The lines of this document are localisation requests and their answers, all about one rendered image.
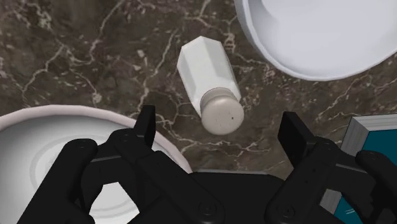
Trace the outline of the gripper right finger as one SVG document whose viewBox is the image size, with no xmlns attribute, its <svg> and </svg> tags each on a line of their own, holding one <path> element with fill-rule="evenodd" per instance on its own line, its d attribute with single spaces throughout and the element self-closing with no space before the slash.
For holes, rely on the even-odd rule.
<svg viewBox="0 0 397 224">
<path fill-rule="evenodd" d="M 340 192 L 363 224 L 397 224 L 397 165 L 384 154 L 348 155 L 290 111 L 278 140 L 293 171 L 267 204 L 266 224 L 344 224 L 320 205 L 327 190 Z"/>
</svg>

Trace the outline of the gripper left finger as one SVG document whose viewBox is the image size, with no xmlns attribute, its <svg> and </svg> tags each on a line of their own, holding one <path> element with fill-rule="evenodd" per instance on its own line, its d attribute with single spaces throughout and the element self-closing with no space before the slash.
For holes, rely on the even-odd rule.
<svg viewBox="0 0 397 224">
<path fill-rule="evenodd" d="M 162 151 L 153 151 L 155 107 L 98 145 L 64 145 L 17 224 L 95 224 L 89 212 L 103 185 L 118 182 L 139 214 L 128 224 L 224 224 L 221 202 Z"/>
</svg>

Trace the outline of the teal book with grey edge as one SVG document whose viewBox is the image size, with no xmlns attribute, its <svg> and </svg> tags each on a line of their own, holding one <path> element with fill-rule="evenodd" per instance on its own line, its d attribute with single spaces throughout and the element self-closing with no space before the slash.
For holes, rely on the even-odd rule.
<svg viewBox="0 0 397 224">
<path fill-rule="evenodd" d="M 340 149 L 350 155 L 360 150 L 377 151 L 397 165 L 397 113 L 352 117 Z M 325 191 L 320 205 L 345 224 L 363 224 L 339 192 Z"/>
</svg>

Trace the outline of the white salt shaker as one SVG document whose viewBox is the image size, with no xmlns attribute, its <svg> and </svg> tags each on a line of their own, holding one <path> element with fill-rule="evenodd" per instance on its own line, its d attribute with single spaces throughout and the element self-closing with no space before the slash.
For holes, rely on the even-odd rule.
<svg viewBox="0 0 397 224">
<path fill-rule="evenodd" d="M 189 100 L 211 134 L 236 131 L 244 120 L 241 94 L 223 45 L 199 36 L 181 47 L 177 69 Z"/>
</svg>

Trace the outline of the white plate with pink rim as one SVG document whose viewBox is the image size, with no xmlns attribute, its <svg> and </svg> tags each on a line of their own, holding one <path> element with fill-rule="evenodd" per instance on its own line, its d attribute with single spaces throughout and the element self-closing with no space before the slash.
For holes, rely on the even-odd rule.
<svg viewBox="0 0 397 224">
<path fill-rule="evenodd" d="M 17 224 L 62 147 L 73 139 L 102 144 L 136 120 L 112 111 L 75 105 L 47 105 L 0 116 L 0 224 Z M 181 152 L 159 132 L 153 150 L 162 151 L 186 172 Z M 118 183 L 104 185 L 90 215 L 95 224 L 126 224 L 139 213 Z"/>
</svg>

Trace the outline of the white bowl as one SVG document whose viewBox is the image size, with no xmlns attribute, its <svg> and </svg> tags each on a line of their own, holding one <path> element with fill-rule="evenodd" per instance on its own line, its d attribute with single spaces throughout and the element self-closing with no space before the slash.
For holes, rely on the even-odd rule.
<svg viewBox="0 0 397 224">
<path fill-rule="evenodd" d="M 253 48 L 310 81 L 353 76 L 397 53 L 397 0 L 234 0 Z"/>
</svg>

